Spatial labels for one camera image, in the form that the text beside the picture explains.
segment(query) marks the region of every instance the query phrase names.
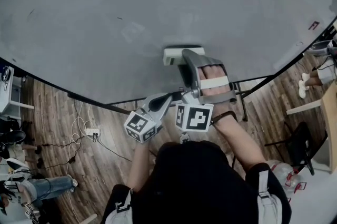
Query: table leg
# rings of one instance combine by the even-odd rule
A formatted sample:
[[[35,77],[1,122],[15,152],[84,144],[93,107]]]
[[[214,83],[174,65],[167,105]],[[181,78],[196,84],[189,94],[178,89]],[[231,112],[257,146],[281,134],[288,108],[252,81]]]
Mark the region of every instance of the table leg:
[[[10,100],[9,103],[11,105],[19,106],[19,107],[22,107],[22,108],[27,108],[27,109],[32,109],[32,110],[35,109],[34,106],[23,104],[23,103],[16,102],[16,101],[13,101],[13,100]]]
[[[321,102],[322,102],[322,100],[316,100],[314,102],[311,102],[311,103],[308,103],[308,104],[305,104],[305,105],[302,105],[302,106],[299,106],[299,107],[287,110],[286,113],[287,113],[287,115],[289,115],[289,114],[293,114],[293,113],[298,113],[298,112],[303,112],[303,111],[306,111],[306,110],[310,110],[310,109],[313,109],[313,108],[321,106]]]

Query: finger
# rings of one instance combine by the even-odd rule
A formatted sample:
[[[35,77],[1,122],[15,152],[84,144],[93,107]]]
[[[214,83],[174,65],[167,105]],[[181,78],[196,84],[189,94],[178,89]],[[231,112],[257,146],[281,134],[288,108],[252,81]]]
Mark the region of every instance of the finger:
[[[222,69],[221,66],[217,66],[217,72],[218,72],[218,75],[219,77],[223,77],[223,76],[226,76],[224,70]]]
[[[200,80],[206,80],[205,74],[203,73],[201,68],[198,68],[199,78]],[[211,91],[209,89],[203,89],[201,90],[203,95],[211,95]]]
[[[216,71],[216,77],[224,77],[226,76],[223,68],[221,66],[214,66],[215,67],[215,71]],[[224,86],[220,86],[218,87],[218,90],[219,90],[219,93],[226,93],[228,91],[231,90],[230,86],[229,85],[224,85]]]
[[[210,66],[203,67],[202,71],[205,73],[206,79],[216,78],[215,72],[212,70]]]
[[[216,66],[216,65],[212,65],[211,66],[211,69],[213,71],[213,73],[215,74],[215,77],[223,77],[224,75],[222,75],[222,68],[220,66]],[[224,89],[224,86],[218,86],[218,87],[214,87],[212,88],[214,90],[214,93],[218,93],[218,94],[221,94],[221,93],[225,93],[225,89]]]
[[[198,67],[198,73],[200,80],[206,80],[205,74],[203,73],[202,69]]]
[[[211,66],[211,69],[214,72],[215,77],[222,77],[222,76],[220,76],[221,75],[221,71],[220,71],[221,67],[220,66],[213,65],[213,66]]]
[[[207,79],[216,78],[215,70],[211,66],[205,66],[203,68],[203,72],[205,73],[205,76],[206,76]],[[217,94],[220,94],[220,90],[219,90],[218,87],[209,88],[208,94],[209,95],[217,95]]]

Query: wire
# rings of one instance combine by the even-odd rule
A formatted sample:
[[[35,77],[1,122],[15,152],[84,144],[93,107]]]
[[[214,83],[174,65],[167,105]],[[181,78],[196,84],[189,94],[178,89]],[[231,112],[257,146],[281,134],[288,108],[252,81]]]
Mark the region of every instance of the wire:
[[[127,158],[125,158],[125,157],[123,157],[123,156],[117,154],[116,152],[112,151],[112,150],[109,149],[108,147],[106,147],[106,146],[100,141],[99,138],[97,138],[97,142],[98,142],[100,145],[102,145],[105,149],[108,149],[110,152],[114,153],[114,154],[117,155],[118,157],[120,157],[120,158],[122,158],[122,159],[125,159],[125,160],[127,160],[127,161],[129,161],[129,162],[132,162],[130,159],[127,159]]]
[[[43,143],[43,144],[36,144],[35,146],[43,146],[43,147],[48,147],[48,146],[66,147],[66,146],[71,145],[72,143],[76,143],[81,138],[84,138],[84,137],[77,138],[75,141],[67,143],[67,144]]]
[[[157,157],[157,155],[153,152],[153,151],[151,151],[151,150],[149,150],[150,151],[150,153],[152,154],[152,155],[154,155],[155,157]]]
[[[71,200],[71,198],[70,198],[69,190],[67,191],[67,193],[68,193],[68,197],[69,197],[70,205],[71,205],[71,207],[72,207],[73,214],[74,214],[74,216],[75,216],[77,222],[79,223],[80,221],[78,220],[77,215],[75,214],[74,207],[73,207],[73,204],[72,204],[72,200]]]
[[[326,67],[324,67],[324,68],[322,68],[322,69],[320,68],[322,65],[324,65],[324,64],[326,63],[326,61],[327,61],[330,57],[331,57],[331,56],[328,55],[328,56],[326,57],[326,59],[324,60],[323,64],[321,64],[317,69],[318,69],[318,70],[323,70],[323,69],[326,69],[327,67],[330,67],[331,65],[330,65],[330,66],[326,66]]]
[[[302,65],[299,61],[298,61],[298,63],[303,67],[304,73],[306,73],[306,69],[305,69],[304,65]]]
[[[234,157],[233,157],[233,162],[232,162],[232,169],[234,169],[235,160],[236,160],[236,156],[234,156]]]
[[[48,183],[49,183],[49,191],[47,191],[42,197],[40,197],[40,198],[38,198],[36,200],[42,200],[42,199],[46,198],[50,193],[52,193],[52,184],[51,184],[51,182],[48,180],[48,178],[43,178],[43,179],[48,181]]]
[[[91,120],[87,120],[84,122],[83,118],[80,116],[81,115],[81,111],[82,111],[82,107],[83,107],[83,104],[84,102],[82,102],[81,104],[81,107],[80,107],[80,111],[78,112],[77,111],[77,108],[76,108],[76,103],[75,103],[75,100],[74,100],[74,108],[75,108],[75,111],[76,111],[76,114],[77,114],[77,118],[74,120],[74,122],[72,123],[72,126],[71,126],[71,129],[72,129],[72,136],[70,138],[70,146],[69,146],[69,151],[68,151],[68,164],[67,164],[67,170],[66,170],[66,175],[68,174],[68,170],[69,170],[69,164],[70,164],[70,150],[71,150],[71,143],[76,143],[76,144],[79,144],[81,148],[81,140],[79,143],[77,143],[76,141],[79,140],[81,138],[81,134],[83,135],[82,137],[87,137],[88,139],[92,140],[93,141],[93,138],[91,138],[90,136],[88,136],[86,134],[86,124],[89,122],[90,123],[90,126],[92,126],[92,122]],[[88,117],[90,118],[90,108],[91,108],[91,104],[89,105],[89,109],[88,109]],[[84,132],[82,131],[81,127],[80,127],[80,120],[83,122],[83,129],[84,129]],[[74,126],[74,123],[77,122],[77,127],[80,131],[79,134],[77,133],[74,133],[73,132],[73,126]]]

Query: white backpack strap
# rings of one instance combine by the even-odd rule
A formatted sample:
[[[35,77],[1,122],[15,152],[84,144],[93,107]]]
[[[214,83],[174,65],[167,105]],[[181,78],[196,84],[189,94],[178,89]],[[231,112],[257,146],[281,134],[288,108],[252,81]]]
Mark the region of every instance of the white backpack strap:
[[[132,189],[128,192],[124,204],[116,203],[116,210],[113,210],[107,216],[105,224],[132,224],[132,207],[131,207]]]
[[[269,171],[259,173],[259,196],[257,197],[259,224],[281,224],[281,200],[268,192],[268,173]]]

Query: bare leg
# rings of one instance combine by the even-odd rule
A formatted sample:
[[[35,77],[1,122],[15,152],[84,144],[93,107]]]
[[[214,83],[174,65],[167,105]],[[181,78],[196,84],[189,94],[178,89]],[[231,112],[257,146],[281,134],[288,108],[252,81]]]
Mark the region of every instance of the bare leg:
[[[38,163],[38,160],[32,159],[30,157],[26,157],[26,156],[25,156],[25,161],[30,162],[30,163],[36,163],[36,164]]]
[[[22,144],[21,147],[22,147],[22,150],[37,150],[36,146],[29,145],[29,144]]]
[[[312,71],[309,75],[310,75],[310,78],[318,78],[317,70]]]
[[[136,192],[140,191],[150,176],[149,157],[149,141],[143,144],[137,143],[126,184]]]
[[[305,83],[304,83],[305,86],[314,86],[314,85],[319,85],[319,86],[322,86],[323,83],[322,81],[318,78],[318,77],[311,77],[311,73],[310,73],[310,79],[307,80]]]

